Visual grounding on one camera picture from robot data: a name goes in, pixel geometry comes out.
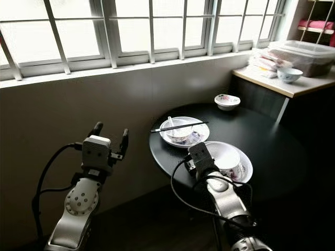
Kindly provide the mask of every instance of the chopsticks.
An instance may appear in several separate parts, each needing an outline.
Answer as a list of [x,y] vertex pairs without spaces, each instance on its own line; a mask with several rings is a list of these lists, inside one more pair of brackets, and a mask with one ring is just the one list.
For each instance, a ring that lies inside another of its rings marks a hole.
[[198,122],[198,123],[193,123],[193,124],[184,124],[184,125],[177,125],[175,127],[168,127],[168,128],[164,128],[164,129],[155,129],[155,130],[151,130],[151,133],[154,132],[164,132],[164,131],[169,131],[169,130],[173,130],[173,129],[179,129],[179,128],[184,128],[184,127],[191,127],[191,126],[196,126],[198,124],[207,124],[208,121],[203,121],[203,122]]

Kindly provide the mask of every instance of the black round table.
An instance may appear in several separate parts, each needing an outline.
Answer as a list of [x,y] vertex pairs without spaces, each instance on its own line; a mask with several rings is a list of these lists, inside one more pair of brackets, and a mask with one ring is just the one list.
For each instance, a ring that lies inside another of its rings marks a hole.
[[[254,201],[289,193],[306,176],[307,156],[304,148],[270,117],[244,108],[227,112],[218,109],[216,104],[193,104],[167,112],[152,128],[159,128],[168,116],[188,116],[209,121],[210,135],[207,141],[226,142],[242,150],[253,165],[249,183],[253,187]],[[188,154],[187,149],[168,145],[159,133],[150,134],[149,145],[157,164],[169,176]],[[189,188],[195,183],[195,178],[184,167],[178,169],[175,179]]]

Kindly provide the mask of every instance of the robotic arm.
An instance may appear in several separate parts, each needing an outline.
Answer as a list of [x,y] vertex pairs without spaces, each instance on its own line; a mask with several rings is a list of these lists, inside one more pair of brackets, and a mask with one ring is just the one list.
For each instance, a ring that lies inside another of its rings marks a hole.
[[48,251],[82,250],[90,234],[90,222],[99,203],[99,192],[112,166],[123,160],[128,147],[128,129],[125,129],[120,151],[112,153],[110,139],[98,136],[103,124],[99,122],[82,144],[82,174],[76,174],[77,183],[67,194],[64,212],[46,246]]
[[206,176],[216,176],[216,178],[207,179],[207,189],[212,196],[217,213],[237,224],[243,226],[240,228],[227,221],[221,221],[227,234],[227,239],[232,251],[272,251],[263,242],[254,236],[252,231],[256,225],[251,214],[248,212],[241,198],[235,193],[233,185],[223,179],[217,166],[214,164],[206,145],[199,143],[189,148],[189,154],[194,162],[197,178],[206,178]]

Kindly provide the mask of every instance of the window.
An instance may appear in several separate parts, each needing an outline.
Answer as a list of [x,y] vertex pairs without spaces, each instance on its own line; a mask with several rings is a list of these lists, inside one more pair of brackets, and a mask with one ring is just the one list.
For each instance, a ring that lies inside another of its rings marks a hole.
[[265,47],[283,0],[0,0],[0,79]]

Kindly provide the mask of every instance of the white window sill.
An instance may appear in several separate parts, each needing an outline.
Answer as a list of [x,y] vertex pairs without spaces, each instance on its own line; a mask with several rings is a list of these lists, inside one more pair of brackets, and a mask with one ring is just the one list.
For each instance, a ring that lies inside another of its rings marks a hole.
[[127,66],[120,66],[117,69],[108,67],[108,68],[102,68],[102,69],[76,71],[76,72],[71,72],[71,74],[69,75],[66,75],[65,73],[59,73],[59,74],[50,74],[50,75],[43,75],[43,76],[25,77],[21,81],[10,79],[10,80],[1,81],[0,88],[8,88],[8,87],[21,86],[21,85],[52,82],[52,81],[58,81],[58,80],[63,80],[63,79],[81,78],[81,77],[87,77],[87,76],[114,74],[114,73],[119,73],[119,72],[150,69],[150,68],[163,67],[163,66],[169,66],[169,65],[187,64],[191,62],[210,61],[210,60],[221,59],[221,58],[230,58],[230,57],[234,57],[238,55],[248,55],[248,54],[251,54],[251,51],[252,50],[242,51],[238,53],[231,52],[231,53],[225,53],[225,54],[217,54],[214,56],[199,56],[199,57],[194,57],[194,58],[186,58],[185,60],[160,61],[160,62],[156,62],[155,64],[145,63],[145,64],[127,65]]

